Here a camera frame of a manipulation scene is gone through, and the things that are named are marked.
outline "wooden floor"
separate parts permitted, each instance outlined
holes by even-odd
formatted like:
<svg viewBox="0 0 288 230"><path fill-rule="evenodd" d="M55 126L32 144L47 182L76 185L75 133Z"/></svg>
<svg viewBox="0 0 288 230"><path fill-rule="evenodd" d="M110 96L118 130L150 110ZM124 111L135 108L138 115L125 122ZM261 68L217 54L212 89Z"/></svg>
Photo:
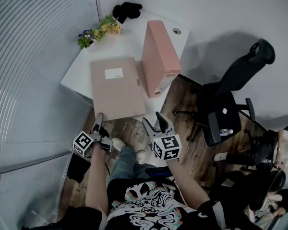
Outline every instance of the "wooden floor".
<svg viewBox="0 0 288 230"><path fill-rule="evenodd" d="M200 87L197 85L192 85L182 78L176 78L172 82L161 113L166 115L173 122L175 131L180 136L182 142L180 162L182 163L183 167L187 170L191 177L199 183L199 185L211 186L215 179L215 169L212 166L212 155L219 152L248 150L250 147L247 135L244 134L244 129L247 128L253 137L261 136L264 131L255 123L252 123L244 115L240 114L242 125L241 132L225 142L214 147L208 147L205 143L202 131L196 136L193 143L187 142L187 136L194 133L197 125L195 125L194 129L192 129L193 120L191 117L186 115L173 116L172 111L196 111L196 93L199 91L199 89ZM94 120L94 111L92 110L84 126L84 131L88 132L90 130ZM122 139L127 145L133 147L136 151L146 151L146 163L159 167L165 166L165 163L157 160L150 150L150 147L148 146L149 139L141 122L133 118L123 118L105 122L103 126L109 132L111 138L118 137ZM113 168L117 155L118 152L114 150L107 159L107 164L110 171ZM241 166L237 165L226 165L223 162L219 163L220 173L238 170L240 167ZM74 207L84 206L87 174L85 175L81 184L66 178L58 219L64 215L68 205Z"/></svg>

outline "jeans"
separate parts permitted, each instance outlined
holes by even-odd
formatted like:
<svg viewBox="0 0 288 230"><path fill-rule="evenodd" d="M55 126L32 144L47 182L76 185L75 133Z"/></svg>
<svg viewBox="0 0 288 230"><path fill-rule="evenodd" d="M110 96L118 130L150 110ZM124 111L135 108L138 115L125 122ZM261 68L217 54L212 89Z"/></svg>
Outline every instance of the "jeans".
<svg viewBox="0 0 288 230"><path fill-rule="evenodd" d="M113 179L150 178L149 175L145 173L145 169L148 168L155 168L155 166L147 163L139 164L136 161L134 149L123 146L108 179L108 184Z"/></svg>

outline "desk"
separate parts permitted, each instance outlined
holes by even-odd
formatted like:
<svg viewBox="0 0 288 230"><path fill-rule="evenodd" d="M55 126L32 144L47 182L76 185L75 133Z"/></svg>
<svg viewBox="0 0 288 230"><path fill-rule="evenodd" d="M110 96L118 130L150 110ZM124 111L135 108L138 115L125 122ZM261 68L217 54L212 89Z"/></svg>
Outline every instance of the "desk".
<svg viewBox="0 0 288 230"><path fill-rule="evenodd" d="M142 57L147 21L151 20L163 21L178 59L180 59L189 35L189 30L177 23L160 18L157 15L141 11L139 18L133 20L127 18L122 25L122 34L107 35L101 40L101 42L93 43L91 47L81 50L65 74L61 84L89 99L94 100L90 62L107 58L134 57L137 63L137 71L146 107L145 115L135 116L134 118L142 121L142 118L145 117L152 125L154 125L157 120L155 112L161 111L170 86L168 86L159 97L152 99L148 98L140 60ZM181 34L175 34L173 28L180 29Z"/></svg>

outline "chair armrest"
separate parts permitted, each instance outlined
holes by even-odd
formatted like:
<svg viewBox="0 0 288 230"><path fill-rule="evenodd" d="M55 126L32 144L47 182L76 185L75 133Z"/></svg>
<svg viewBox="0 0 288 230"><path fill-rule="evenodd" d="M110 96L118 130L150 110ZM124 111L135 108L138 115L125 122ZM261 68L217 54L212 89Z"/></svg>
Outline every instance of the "chair armrest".
<svg viewBox="0 0 288 230"><path fill-rule="evenodd" d="M216 113L208 114L208 126L210 128L210 132L215 143L221 142L221 135L219 125L217 124Z"/></svg>
<svg viewBox="0 0 288 230"><path fill-rule="evenodd" d="M246 105L236 105L236 106L240 110L249 111L251 121L254 122L256 117L255 117L255 111L254 111L252 101L250 98L246 98L245 101L246 101Z"/></svg>

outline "shoe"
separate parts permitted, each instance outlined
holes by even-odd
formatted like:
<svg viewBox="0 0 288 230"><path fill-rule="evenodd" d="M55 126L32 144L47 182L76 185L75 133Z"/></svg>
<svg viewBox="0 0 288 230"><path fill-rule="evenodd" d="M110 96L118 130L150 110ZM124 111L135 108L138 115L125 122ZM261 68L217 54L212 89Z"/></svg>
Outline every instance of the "shoe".
<svg viewBox="0 0 288 230"><path fill-rule="evenodd" d="M146 152L143 151L143 150L139 150L139 151L136 152L135 156L136 156L136 161L139 164L142 164L144 162L144 160L145 160Z"/></svg>
<svg viewBox="0 0 288 230"><path fill-rule="evenodd" d="M113 146L117 151L120 151L123 146L126 146L126 144L125 144L121 139L113 138L113 139L112 139L112 146Z"/></svg>
<svg viewBox="0 0 288 230"><path fill-rule="evenodd" d="M216 161L216 162L217 162L217 161L226 160L226 156L227 156L227 152L217 153L217 154L214 156L213 160Z"/></svg>

